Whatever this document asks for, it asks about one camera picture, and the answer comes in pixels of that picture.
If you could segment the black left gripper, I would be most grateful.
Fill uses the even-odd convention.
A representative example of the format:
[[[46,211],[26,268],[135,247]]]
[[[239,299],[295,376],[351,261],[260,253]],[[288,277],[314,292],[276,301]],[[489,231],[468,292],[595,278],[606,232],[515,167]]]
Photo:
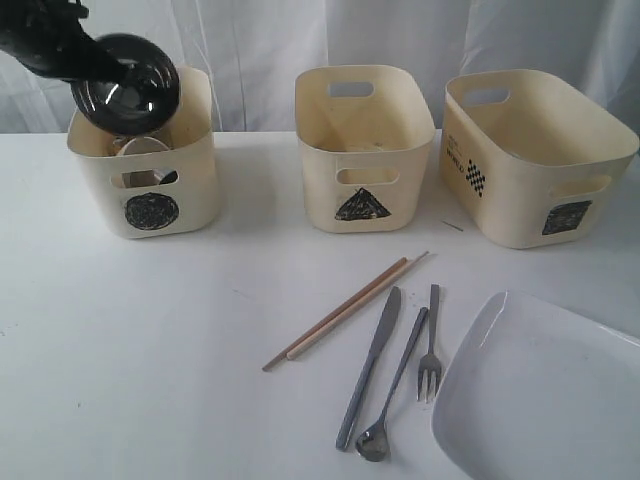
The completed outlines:
[[[80,1],[3,1],[1,51],[40,77],[124,82],[129,69],[82,28],[88,16]]]

